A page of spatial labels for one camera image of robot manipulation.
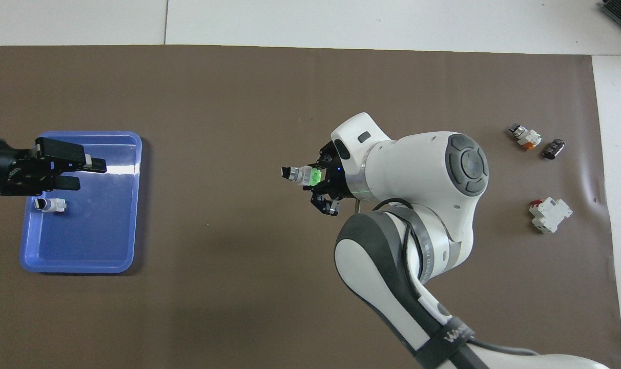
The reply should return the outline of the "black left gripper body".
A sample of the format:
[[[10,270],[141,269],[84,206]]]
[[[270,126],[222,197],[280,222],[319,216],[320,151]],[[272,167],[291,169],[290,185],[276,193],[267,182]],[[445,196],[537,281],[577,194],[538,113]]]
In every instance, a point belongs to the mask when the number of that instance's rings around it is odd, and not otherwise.
[[[48,162],[0,138],[0,196],[38,196],[54,189]]]

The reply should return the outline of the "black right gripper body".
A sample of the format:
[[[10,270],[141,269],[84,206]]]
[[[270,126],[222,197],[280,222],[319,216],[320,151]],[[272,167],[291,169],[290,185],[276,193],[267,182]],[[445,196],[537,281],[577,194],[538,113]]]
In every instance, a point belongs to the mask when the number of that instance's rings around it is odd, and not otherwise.
[[[336,187],[336,199],[357,198],[349,189],[346,183],[345,170],[342,166],[340,170],[324,170],[324,179],[319,185],[334,185]]]

